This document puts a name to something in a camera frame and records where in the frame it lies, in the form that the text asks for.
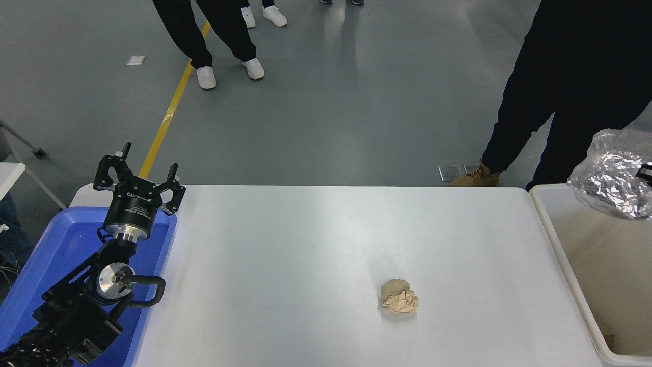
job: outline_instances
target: blue tray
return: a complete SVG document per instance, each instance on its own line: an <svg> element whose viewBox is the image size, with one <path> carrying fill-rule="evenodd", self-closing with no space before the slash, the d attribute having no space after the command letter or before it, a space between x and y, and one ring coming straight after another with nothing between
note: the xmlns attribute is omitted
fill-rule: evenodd
<svg viewBox="0 0 652 367"><path fill-rule="evenodd" d="M0 306L0 351L17 342L37 324L32 313L43 303L40 296L100 248L102 242L95 231L102 226L106 212L107 208L70 208L50 221ZM138 252L129 261L137 274L161 274L176 224L174 215L168 217L159 211L151 237L138 241ZM149 300L154 296L155 287L137 285L134 291L136 300ZM128 308L118 320L124 327L123 333L89 366L131 366L148 313L148 308Z"/></svg>

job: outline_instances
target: white bin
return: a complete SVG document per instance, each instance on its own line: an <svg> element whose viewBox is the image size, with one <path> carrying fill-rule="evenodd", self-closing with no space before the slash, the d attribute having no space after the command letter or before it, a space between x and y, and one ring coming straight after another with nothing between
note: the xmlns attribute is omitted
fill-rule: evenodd
<svg viewBox="0 0 652 367"><path fill-rule="evenodd" d="M584 206L563 184L530 194L604 365L652 366L652 222Z"/></svg>

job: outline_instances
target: plastic bag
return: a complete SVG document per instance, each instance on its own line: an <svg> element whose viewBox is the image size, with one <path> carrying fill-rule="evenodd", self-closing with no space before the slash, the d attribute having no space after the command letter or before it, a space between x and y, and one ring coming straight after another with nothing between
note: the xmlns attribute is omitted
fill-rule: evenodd
<svg viewBox="0 0 652 367"><path fill-rule="evenodd" d="M584 204L625 219L652 217L652 186L636 177L652 163L652 133L602 130L593 135L587 157L573 170L568 184Z"/></svg>

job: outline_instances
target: yellow floor line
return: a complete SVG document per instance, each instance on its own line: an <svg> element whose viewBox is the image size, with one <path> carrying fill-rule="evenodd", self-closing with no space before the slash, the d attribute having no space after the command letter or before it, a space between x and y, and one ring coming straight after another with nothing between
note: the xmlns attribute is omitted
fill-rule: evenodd
<svg viewBox="0 0 652 367"><path fill-rule="evenodd" d="M203 30L201 31L201 34L203 35L204 38L206 38L206 35L208 35L208 31L210 29L211 29L211 25L209 24L209 22L206 22ZM170 105L168 106L168 111L165 113L165 117L163 117L163 122L161 122L161 126L158 128L158 132L154 137L154 142L152 143L152 146L149 148L149 153L147 153L145 162L143 162L143 166L142 168L140 168L140 173L138 173L138 176L142 178L147 178L147 176L149 175L149 171L152 169L152 165L154 164L154 160L156 159L156 155L158 154L158 149L161 147L161 143L163 143L163 138L165 138L165 134L168 132L168 127L170 126L172 117L174 117L174 112L177 110L177 105L179 105L179 101L181 100L181 95L183 95L183 91L186 89L186 84L188 83L188 79L190 78L191 72L192 72L192 66L190 66L190 61L188 61L188 65L186 65L186 69L183 71L183 75L181 77L181 80L179 81L179 85L177 86L177 90L174 92L172 101L170 101Z"/></svg>

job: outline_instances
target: black pants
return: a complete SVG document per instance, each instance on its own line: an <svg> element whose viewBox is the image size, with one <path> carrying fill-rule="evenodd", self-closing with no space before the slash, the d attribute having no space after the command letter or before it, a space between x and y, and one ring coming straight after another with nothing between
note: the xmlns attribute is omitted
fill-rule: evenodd
<svg viewBox="0 0 652 367"><path fill-rule="evenodd" d="M241 8L246 8L249 6L249 0L239 0L239 1L240 1ZM274 0L263 0L263 8L272 7L272 6L274 6Z"/></svg>
<svg viewBox="0 0 652 367"><path fill-rule="evenodd" d="M554 113L526 189L566 182L596 132L626 127L650 100L652 1L543 0L482 162L492 173L506 170Z"/></svg>
<svg viewBox="0 0 652 367"><path fill-rule="evenodd" d="M195 69L213 66L213 56L195 23L190 0L153 0L170 37ZM240 6L235 1L196 0L218 37L241 61L256 57Z"/></svg>

